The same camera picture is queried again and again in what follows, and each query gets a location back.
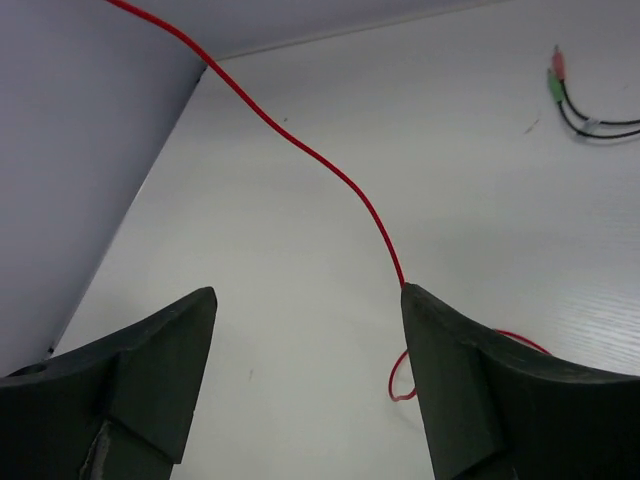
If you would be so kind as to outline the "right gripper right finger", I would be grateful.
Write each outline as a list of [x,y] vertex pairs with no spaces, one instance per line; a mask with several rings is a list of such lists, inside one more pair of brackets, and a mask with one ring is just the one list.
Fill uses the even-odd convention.
[[635,479],[639,380],[546,355],[406,284],[401,309],[438,479]]

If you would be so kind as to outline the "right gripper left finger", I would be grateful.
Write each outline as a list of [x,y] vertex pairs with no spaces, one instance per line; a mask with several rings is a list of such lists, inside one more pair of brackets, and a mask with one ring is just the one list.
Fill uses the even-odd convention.
[[1,380],[4,479],[168,479],[183,460],[217,310],[204,287]]

